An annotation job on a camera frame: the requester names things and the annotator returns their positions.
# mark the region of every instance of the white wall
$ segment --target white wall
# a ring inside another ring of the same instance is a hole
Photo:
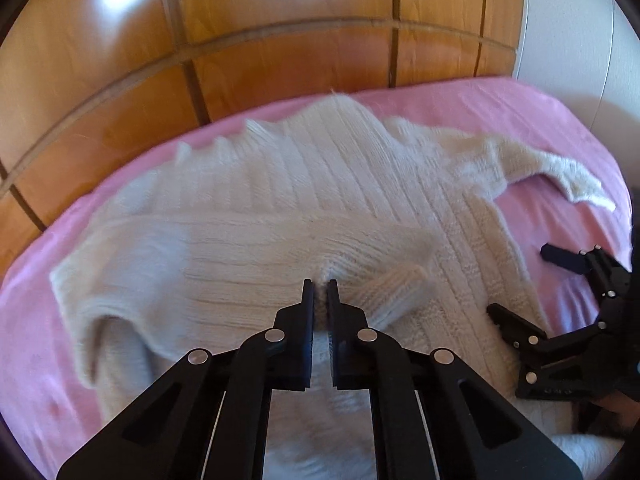
[[[640,40],[614,0],[527,0],[514,76],[564,102],[640,186]]]

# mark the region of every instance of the pink fabric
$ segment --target pink fabric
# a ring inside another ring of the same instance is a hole
[[[379,117],[468,132],[496,132],[584,163],[617,209],[572,205],[545,178],[533,177],[497,200],[526,257],[554,334],[590,323],[596,305],[582,277],[540,260],[552,242],[570,250],[601,244],[629,258],[630,200],[609,152],[555,99],[511,79],[490,78],[366,91],[355,95]],[[194,147],[241,129],[245,118],[277,121],[317,96],[274,103],[224,119],[140,156],[77,200],[13,264],[0,290],[0,412],[27,455],[48,479],[100,428],[94,393],[72,368],[69,340],[49,285],[50,270],[73,249],[92,213],[123,184],[170,160],[178,140]]]

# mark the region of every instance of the silver screw head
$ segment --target silver screw head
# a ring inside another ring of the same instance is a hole
[[[358,330],[358,339],[366,343],[371,343],[378,339],[378,332],[372,328],[363,328],[362,330]]]
[[[269,343],[278,343],[284,339],[284,332],[279,328],[270,328],[264,333],[264,338]]]
[[[446,348],[441,348],[440,350],[436,350],[436,353],[433,354],[433,358],[436,359],[441,365],[450,365],[453,362],[453,353],[447,350]]]
[[[209,355],[204,350],[194,350],[189,352],[187,357],[188,361],[192,365],[201,365],[209,358]]]

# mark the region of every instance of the white knit sweater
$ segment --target white knit sweater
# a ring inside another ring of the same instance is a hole
[[[236,348],[299,301],[305,278],[336,278],[371,326],[406,348],[451,348],[537,427],[569,433],[567,403],[513,397],[516,355],[485,313],[496,301],[545,326],[492,203],[537,173],[571,202],[614,208],[574,160],[381,122],[346,96],[181,145],[107,202],[52,272],[79,376],[110,420],[191,348]],[[274,393],[265,479],[374,478],[367,396],[331,388],[321,332],[313,371],[311,391]]]

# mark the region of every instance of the bed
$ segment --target bed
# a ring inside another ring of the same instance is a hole
[[[583,162],[613,213],[566,203],[539,177],[498,206],[553,332],[591,322],[589,289],[538,251],[601,244],[627,263],[628,191],[570,110],[507,77],[525,2],[29,0],[0,46],[0,413],[36,468],[54,478],[100,427],[48,283],[92,212],[171,158],[179,136],[205,146],[325,92],[357,92],[379,117],[495,132]]]

